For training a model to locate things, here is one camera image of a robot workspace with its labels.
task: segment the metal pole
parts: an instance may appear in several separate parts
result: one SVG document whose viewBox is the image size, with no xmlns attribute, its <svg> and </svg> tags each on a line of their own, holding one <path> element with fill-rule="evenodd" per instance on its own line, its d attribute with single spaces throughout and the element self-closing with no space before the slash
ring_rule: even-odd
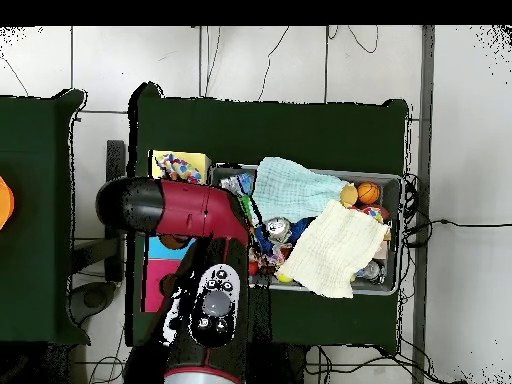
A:
<svg viewBox="0 0 512 384">
<path fill-rule="evenodd" d="M 432 96 L 434 89 L 434 25 L 423 26 L 423 58 L 421 70 L 421 105 L 420 105 L 420 139 L 418 147 L 419 207 L 422 214 L 417 214 L 417 225 L 426 224 L 430 205 L 430 147 L 432 137 Z M 418 232 L 417 240 L 422 243 L 427 239 L 428 227 Z M 427 302 L 427 259 L 428 245 L 416 249 L 416 287 L 413 312 L 413 344 L 425 352 L 425 324 Z M 412 384 L 423 383 L 422 370 L 425 357 L 413 349 L 412 360 L 419 368 L 413 368 Z"/>
</svg>

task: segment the orange ball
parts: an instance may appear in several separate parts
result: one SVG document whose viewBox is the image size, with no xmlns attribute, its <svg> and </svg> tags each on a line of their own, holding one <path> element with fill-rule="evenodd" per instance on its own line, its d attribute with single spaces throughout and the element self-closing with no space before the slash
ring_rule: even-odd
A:
<svg viewBox="0 0 512 384">
<path fill-rule="evenodd" d="M 357 195 L 361 203 L 370 205 L 377 201 L 380 195 L 380 190 L 374 183 L 361 183 L 359 187 L 357 187 Z"/>
</svg>

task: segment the white cloth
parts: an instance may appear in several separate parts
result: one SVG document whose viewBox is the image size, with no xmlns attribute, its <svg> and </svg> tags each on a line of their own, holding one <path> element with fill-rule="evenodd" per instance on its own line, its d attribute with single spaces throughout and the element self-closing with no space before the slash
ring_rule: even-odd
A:
<svg viewBox="0 0 512 384">
<path fill-rule="evenodd" d="M 279 273 L 316 294 L 352 298 L 350 278 L 368 265 L 388 228 L 330 200 L 300 236 Z"/>
</svg>

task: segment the yellow toy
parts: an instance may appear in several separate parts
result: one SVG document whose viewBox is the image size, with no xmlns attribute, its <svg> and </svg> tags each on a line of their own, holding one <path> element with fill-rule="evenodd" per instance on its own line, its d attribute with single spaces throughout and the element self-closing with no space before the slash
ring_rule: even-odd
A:
<svg viewBox="0 0 512 384">
<path fill-rule="evenodd" d="M 283 274 L 279 274 L 279 273 L 276 274 L 276 278 L 281 283 L 291 283 L 293 281 L 293 278 L 287 277 L 287 276 L 285 276 Z"/>
<path fill-rule="evenodd" d="M 355 188 L 353 184 L 347 184 L 341 190 L 340 202 L 344 207 L 349 208 L 354 206 L 354 204 L 357 202 L 357 198 L 357 188 Z"/>
</svg>

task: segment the green object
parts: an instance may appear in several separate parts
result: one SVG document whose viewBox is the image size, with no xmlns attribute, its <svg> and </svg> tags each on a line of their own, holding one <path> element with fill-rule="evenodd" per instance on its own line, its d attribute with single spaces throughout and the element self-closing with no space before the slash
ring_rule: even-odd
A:
<svg viewBox="0 0 512 384">
<path fill-rule="evenodd" d="M 280 156 L 313 169 L 401 175 L 407 113 L 403 100 L 374 106 L 173 99 L 161 98 L 155 85 L 143 84 L 131 100 L 138 130 L 131 122 L 128 173 L 147 175 L 147 154 L 155 149 L 201 152 L 213 162 L 256 165 L 265 156 Z M 140 344 L 152 318 L 140 312 L 143 244 L 144 238 L 137 237 L 134 344 Z M 272 291 L 274 342 L 378 344 L 393 352 L 396 321 L 396 293 L 328 299 Z"/>
<path fill-rule="evenodd" d="M 249 207 L 250 197 L 249 196 L 241 196 L 238 197 L 238 203 L 240 203 L 240 207 L 244 212 L 245 216 L 251 220 L 251 208 Z"/>
<path fill-rule="evenodd" d="M 0 175 L 14 212 L 0 231 L 0 341 L 85 344 L 67 313 L 72 116 L 84 93 L 0 97 Z"/>
</svg>

